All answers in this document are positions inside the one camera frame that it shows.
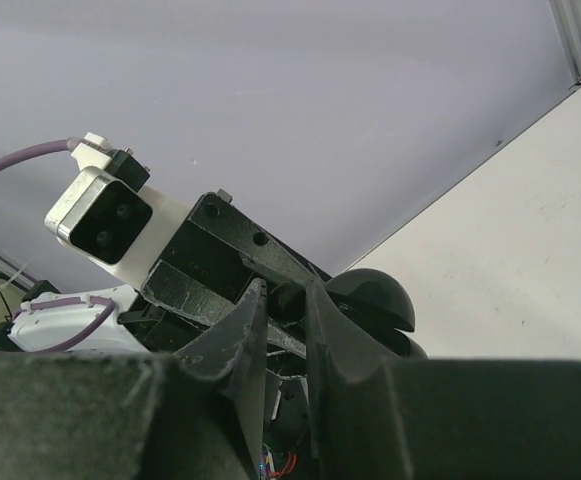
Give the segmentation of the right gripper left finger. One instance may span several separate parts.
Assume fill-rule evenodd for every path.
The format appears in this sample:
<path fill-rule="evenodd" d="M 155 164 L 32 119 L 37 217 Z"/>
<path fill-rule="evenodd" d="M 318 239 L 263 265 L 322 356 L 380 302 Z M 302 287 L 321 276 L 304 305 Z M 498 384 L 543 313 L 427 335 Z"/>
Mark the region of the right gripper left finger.
<path fill-rule="evenodd" d="M 175 354 L 0 353 L 0 479 L 255 479 L 266 289 Z"/>

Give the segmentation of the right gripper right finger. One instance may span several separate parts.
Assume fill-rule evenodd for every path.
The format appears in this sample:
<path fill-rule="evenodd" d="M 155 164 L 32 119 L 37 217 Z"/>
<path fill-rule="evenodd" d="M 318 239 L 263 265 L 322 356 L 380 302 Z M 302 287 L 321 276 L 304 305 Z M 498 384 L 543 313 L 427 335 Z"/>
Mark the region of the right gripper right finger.
<path fill-rule="evenodd" d="M 306 294 L 325 479 L 581 479 L 581 361 L 403 359 Z"/>

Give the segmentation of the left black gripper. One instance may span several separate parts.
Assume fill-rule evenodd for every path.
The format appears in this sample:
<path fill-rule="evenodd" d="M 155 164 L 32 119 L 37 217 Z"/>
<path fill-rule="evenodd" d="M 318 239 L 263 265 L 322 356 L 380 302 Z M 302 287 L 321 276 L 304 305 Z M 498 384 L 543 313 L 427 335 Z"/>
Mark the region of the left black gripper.
<path fill-rule="evenodd" d="M 136 193 L 119 199 L 119 277 L 139 292 L 126 325 L 150 350 L 175 350 L 230 313 L 254 279 L 302 289 L 330 275 L 216 193 L 190 211 Z"/>

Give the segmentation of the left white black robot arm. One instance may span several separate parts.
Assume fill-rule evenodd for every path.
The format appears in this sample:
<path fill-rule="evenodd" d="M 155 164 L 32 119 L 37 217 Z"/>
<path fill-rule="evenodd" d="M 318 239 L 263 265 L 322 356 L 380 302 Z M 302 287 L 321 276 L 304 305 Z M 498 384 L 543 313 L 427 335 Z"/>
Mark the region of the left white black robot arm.
<path fill-rule="evenodd" d="M 255 279 L 281 299 L 329 280 L 215 193 L 186 207 L 114 183 L 61 198 L 45 222 L 118 285 L 32 294 L 0 325 L 1 351 L 173 352 L 231 313 Z"/>

